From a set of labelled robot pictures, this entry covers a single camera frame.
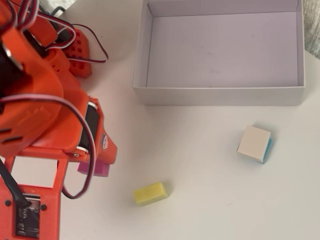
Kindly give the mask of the orange gripper, black motor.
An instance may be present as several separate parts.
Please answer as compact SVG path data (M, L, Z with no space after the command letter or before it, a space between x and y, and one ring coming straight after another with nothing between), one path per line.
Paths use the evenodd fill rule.
M76 107L67 107L66 155L71 163L90 163L96 160L115 163L117 146L104 128L104 114L97 98L89 96L85 115Z

